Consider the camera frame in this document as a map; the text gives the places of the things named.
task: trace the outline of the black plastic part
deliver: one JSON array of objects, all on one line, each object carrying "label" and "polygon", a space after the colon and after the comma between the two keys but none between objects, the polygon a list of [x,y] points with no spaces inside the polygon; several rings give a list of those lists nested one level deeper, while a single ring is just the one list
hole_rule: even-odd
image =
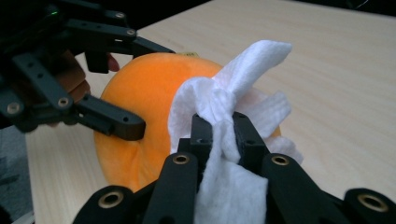
[{"label": "black plastic part", "polygon": [[348,190],[343,208],[353,223],[396,223],[396,204],[385,195],[371,189]]},{"label": "black plastic part", "polygon": [[175,53],[173,50],[168,49],[164,46],[156,44],[150,40],[147,40],[141,36],[137,36],[134,40],[134,57],[139,57],[144,54],[153,53],[153,52],[167,52],[167,53]]},{"label": "black plastic part", "polygon": [[127,27],[70,19],[65,36],[70,49],[132,55],[136,31]]},{"label": "black plastic part", "polygon": [[137,224],[143,222],[144,215],[146,214],[149,201],[153,191],[155,190],[156,184],[157,180],[134,193],[134,205],[132,208],[132,213],[134,215],[133,223]]},{"label": "black plastic part", "polygon": [[115,134],[128,141],[142,139],[146,122],[125,109],[86,94],[77,104],[76,120],[106,135]]},{"label": "black plastic part", "polygon": [[[269,154],[270,151],[247,116],[234,112],[233,126],[235,141],[241,155],[239,165],[255,174],[259,174],[262,168],[262,158],[264,155]],[[212,126],[210,123],[200,118],[197,114],[193,115],[190,152],[198,158],[201,172],[205,169],[212,142]]]},{"label": "black plastic part", "polygon": [[134,195],[122,186],[96,191],[78,212],[73,224],[134,223]]},{"label": "black plastic part", "polygon": [[262,176],[268,178],[268,194],[285,223],[350,223],[293,158],[277,153],[266,155]]},{"label": "black plastic part", "polygon": [[74,101],[61,87],[51,73],[31,53],[23,53],[12,58],[15,65],[45,98],[51,107],[62,114],[69,113]]},{"label": "black plastic part", "polygon": [[85,60],[90,72],[108,73],[108,57],[105,52],[87,50],[85,51]]},{"label": "black plastic part", "polygon": [[18,119],[24,112],[24,103],[21,98],[9,87],[1,88],[0,113],[8,119]]},{"label": "black plastic part", "polygon": [[143,223],[193,223],[198,161],[190,153],[168,156]]}]

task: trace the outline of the bolt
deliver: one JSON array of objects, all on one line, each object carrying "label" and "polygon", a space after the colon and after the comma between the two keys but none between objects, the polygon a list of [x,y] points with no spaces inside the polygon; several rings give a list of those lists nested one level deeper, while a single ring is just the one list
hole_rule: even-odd
[{"label": "bolt", "polygon": [[128,35],[134,35],[134,30],[128,30],[126,33],[127,33]]},{"label": "bolt", "polygon": [[7,106],[8,114],[16,114],[20,111],[20,104],[13,102]]},{"label": "bolt", "polygon": [[67,97],[62,97],[58,100],[58,106],[64,107],[67,105],[69,105],[69,99],[67,99]]},{"label": "bolt", "polygon": [[118,12],[118,13],[116,13],[116,17],[119,19],[123,19],[125,17],[125,15],[122,12]]}]

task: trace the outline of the table surface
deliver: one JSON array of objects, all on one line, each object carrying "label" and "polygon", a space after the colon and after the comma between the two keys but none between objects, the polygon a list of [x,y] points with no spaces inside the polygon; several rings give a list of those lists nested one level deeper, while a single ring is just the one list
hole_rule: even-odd
[{"label": "table surface", "polygon": [[[281,0],[214,0],[138,32],[220,64],[260,39],[290,42],[285,62],[255,87],[288,96],[292,111],[280,127],[304,154],[303,168],[338,198],[367,188],[396,201],[395,18]],[[121,65],[131,59],[116,57]],[[113,75],[87,72],[92,94],[100,96]],[[92,130],[44,125],[26,140],[36,223],[71,223],[107,186]]]}]

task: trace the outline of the paper towel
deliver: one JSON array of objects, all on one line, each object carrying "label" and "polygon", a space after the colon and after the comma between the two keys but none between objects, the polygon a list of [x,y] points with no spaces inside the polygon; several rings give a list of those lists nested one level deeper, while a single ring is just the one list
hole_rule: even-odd
[{"label": "paper towel", "polygon": [[260,40],[214,77],[193,77],[177,90],[168,119],[171,153],[177,152],[179,138],[190,137],[193,114],[208,121],[213,129],[213,144],[196,199],[195,224],[264,223],[267,180],[237,164],[240,155],[233,131],[234,111],[250,118],[270,151],[302,161],[289,139],[270,137],[290,113],[285,94],[266,95],[252,88],[290,51],[290,43]]}]

